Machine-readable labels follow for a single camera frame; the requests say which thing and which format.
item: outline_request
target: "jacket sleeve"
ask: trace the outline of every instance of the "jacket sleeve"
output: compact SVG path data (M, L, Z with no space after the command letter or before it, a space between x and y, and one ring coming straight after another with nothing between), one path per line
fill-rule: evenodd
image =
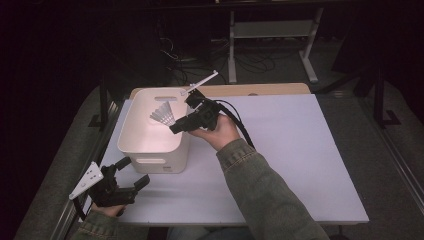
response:
M255 239L328 239L283 178L243 139L227 144L217 157Z
M91 210L72 240L117 239L118 218Z

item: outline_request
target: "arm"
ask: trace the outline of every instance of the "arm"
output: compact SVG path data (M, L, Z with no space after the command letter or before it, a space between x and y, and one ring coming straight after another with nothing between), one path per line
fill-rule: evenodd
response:
M219 117L215 131L198 129L192 134L218 151L227 185L255 239L328 239L281 176L240 138L228 117Z
M72 240L117 239L118 218L116 215L125 206L97 207L93 203L87 218L81 223Z

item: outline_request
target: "black cable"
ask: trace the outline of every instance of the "black cable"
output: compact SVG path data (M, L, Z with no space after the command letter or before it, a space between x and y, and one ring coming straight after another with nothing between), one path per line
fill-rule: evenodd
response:
M236 60L236 63L237 63L237 64L238 64L241 68L243 68L244 70L246 70L246 71L248 71L248 72L251 72L251 73L265 73L265 72L267 71L267 70L266 70L266 67L265 67L265 68L257 67L257 66L255 66L255 65L249 64L249 63L247 63L247 62L245 62L245 61L241 60L239 57L234 56L234 59ZM248 68L247 68L247 67L245 67L245 66L249 66L250 68L257 69L257 71L253 71L253 70L251 70L251 69L248 69Z
M285 59L285 58L289 58L289 57L291 57L291 56L293 56L295 54L298 54L298 53L299 53L299 50L293 50L293 52L288 53L288 54L286 54L284 56L281 56L281 57L271 57L271 59L273 59L273 60Z
M261 63L264 66L264 71L270 71L275 69L275 61L271 58L272 53L270 53L268 56L261 56L260 53L256 53L257 56L259 56L259 59L256 59L254 56L249 56L247 54L243 54L243 56L248 59L250 62L254 64ZM266 61L269 61L271 63L271 67L268 67L266 64Z
M244 139L246 140L247 144L249 144L252 148L255 148L255 146L253 145L252 139L250 138L249 133L247 132L246 128L244 127L243 122L241 121L240 115L238 114L237 110L234 108L233 105L231 105L230 103L223 101L223 100L211 100L209 98L203 98L203 97L202 98L196 98L196 99L207 101L207 102L210 102L212 104L218 105L219 109L221 111L223 111L228 117L230 117L231 120L233 120L233 122L240 129L240 131L243 134ZM224 105L218 103L217 101L228 103L234 109L234 111L237 113L238 118L230 110L228 110L228 108L226 108Z
M211 72L213 71L212 69L203 68L203 67L185 67L184 69L192 69L192 70L198 69L198 70L205 70L205 71L211 71ZM184 71L186 73L189 73L189 74L192 74L192 75L195 75L195 76L200 76L200 77L209 76L209 74L194 73L194 72L189 72L187 70L184 70Z
M181 64L181 68L185 68L185 69L203 69L203 68L213 68L213 69L218 69L218 71L222 70L222 68L225 66L223 66L223 64L220 64L220 67L217 68L214 66L213 62L217 61L218 59L224 57L223 54L213 57L210 61L208 62L203 62L201 60L195 60L195 61L191 61L191 62L179 62Z
M181 70L181 69L178 69L178 68L175 68L175 69L173 69L173 71L179 71L179 72L181 72L181 77L179 77L177 74L175 74L174 72L173 72L173 77L175 78L175 80L177 80L177 83L178 83L178 85L180 85L180 86L185 86L186 84L187 84L187 82L190 82L190 81L188 81L188 77L187 77L187 74L186 74L186 72L185 71L183 71L183 70Z
M237 111L237 109L231 104L231 103L229 103L229 102L227 102L227 101L224 101L224 100L215 100L215 102L223 102L223 103L226 103L226 104L228 104L228 105L230 105L231 106L231 108L234 110L234 112L236 112L236 114L237 114L237 117L238 117L238 120L240 121L240 122L242 122L241 121L241 118L240 118L240 114L238 113L238 111Z
M216 69L218 69L218 72L222 71L222 69L223 69L223 68L225 67L225 65L227 64L227 62L228 62L228 53L227 53L227 54L223 54L222 56L219 56L219 57L217 58L217 60L218 60L219 58L224 58L224 61L222 61L222 64L221 64L221 66L220 66L220 67L216 68Z
M229 116L234 123L237 125L237 127L240 129L241 133L244 136L244 139L246 139L247 144L249 144L252 148L255 148L255 146L253 145L252 139L249 136L249 133L247 132L246 128L244 127L244 124L239 121L236 116L234 116L234 114L228 110L228 108L226 108L224 105L219 104L221 110L227 115Z
M90 212L91 206L93 206L93 203L94 203L93 200L91 200L90 206L88 206L86 214L88 214L88 212Z
M227 79L224 77L224 75L222 75L221 73L218 72L218 75L222 78L222 80L224 81L224 85L227 85Z
M87 215L84 213L84 211L82 210L81 207L81 203L79 201L79 198L76 197L72 200L72 202L74 202L74 206L75 206L75 210L77 211L78 215L80 216L80 218L84 221L85 218L87 217Z
M193 58L192 60L189 60L189 61L188 60L184 61L183 57L181 57L181 60L179 62L181 64L184 64L184 66L182 66L184 68L185 67L193 67L193 68L211 67L213 65L211 63L215 62L216 60L220 59L221 57L228 56L228 52L224 51L224 50L229 48L228 40L225 40L224 43L225 43L224 46L221 46L216 50L211 50L210 60L208 60L206 62L203 59L197 59L197 58Z
M264 59L273 59L272 58L272 55L274 55L275 53L277 53L277 51L279 51L280 49L282 49L282 46L283 45L284 45L283 41L280 41L278 43L278 45L276 47L274 47L274 49L269 54L265 55L263 58ZM261 46L258 46L258 48L260 49L260 51L263 51L263 49L264 49Z

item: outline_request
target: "table leg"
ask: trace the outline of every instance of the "table leg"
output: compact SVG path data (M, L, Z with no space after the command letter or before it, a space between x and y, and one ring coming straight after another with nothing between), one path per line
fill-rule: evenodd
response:
M234 11L230 16L230 56L228 57L228 81L230 84L237 83L236 64L234 62Z
M314 43L315 36L317 34L319 22L321 20L323 8L319 8L315 14L314 22L311 25L311 30L309 32L308 36L308 43L306 44L305 49L299 51L300 58L302 59L303 67L305 68L306 73L308 74L309 81L311 83L317 83L318 78L315 74L314 68L311 65L311 62L309 61L309 53L312 49L312 44Z

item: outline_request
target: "hand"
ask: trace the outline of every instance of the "hand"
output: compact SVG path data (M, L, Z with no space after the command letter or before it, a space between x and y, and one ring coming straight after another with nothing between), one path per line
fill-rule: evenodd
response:
M199 128L189 133L205 139L216 151L221 150L228 143L240 138L236 124L230 117L222 114L218 116L215 130L207 131Z
M118 213L125 208L125 205L117 205L111 207L98 207L95 203L91 205L91 209L97 212L101 212L109 217L116 217Z

